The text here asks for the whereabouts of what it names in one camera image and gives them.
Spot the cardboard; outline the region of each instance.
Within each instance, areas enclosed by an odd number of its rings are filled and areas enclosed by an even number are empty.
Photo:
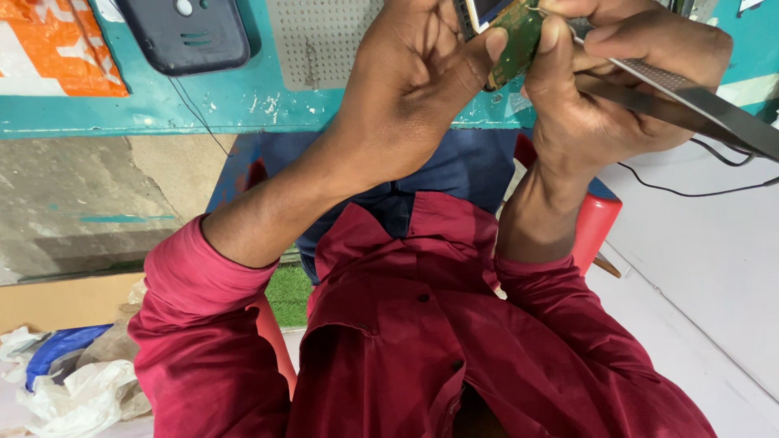
[[[0,334],[113,323],[143,272],[0,287]]]

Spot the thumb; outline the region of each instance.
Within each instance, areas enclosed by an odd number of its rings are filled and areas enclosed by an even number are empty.
[[[501,27],[487,29],[465,44],[450,67],[430,90],[429,97],[441,105],[440,111],[454,117],[484,88],[492,67],[500,58],[509,33]]]
[[[573,38],[562,17],[550,15],[544,19],[524,89],[539,115],[558,114],[580,100],[573,76]]]

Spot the blue plastic bag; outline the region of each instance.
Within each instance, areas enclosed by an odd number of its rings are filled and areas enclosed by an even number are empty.
[[[57,330],[35,352],[27,365],[27,383],[25,388],[33,392],[33,382],[38,376],[45,376],[51,368],[51,363],[71,351],[86,348],[96,337],[105,333],[114,324],[101,326],[79,327],[75,329]]]

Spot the orange plastic bag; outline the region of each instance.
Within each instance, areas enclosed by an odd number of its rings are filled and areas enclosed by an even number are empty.
[[[86,0],[0,0],[0,95],[127,97]]]

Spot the blue jeans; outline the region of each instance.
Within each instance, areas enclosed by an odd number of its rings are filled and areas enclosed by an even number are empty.
[[[301,265],[312,284],[319,283],[314,265],[316,243],[330,230],[349,203],[356,203],[373,214],[393,238],[406,236],[414,194],[419,190],[443,192],[496,213],[514,173],[512,158],[519,132],[519,129],[452,129],[418,171],[352,196],[324,213],[295,241],[300,250]],[[319,134],[257,134],[256,141],[259,142],[268,176],[274,176],[299,157]]]

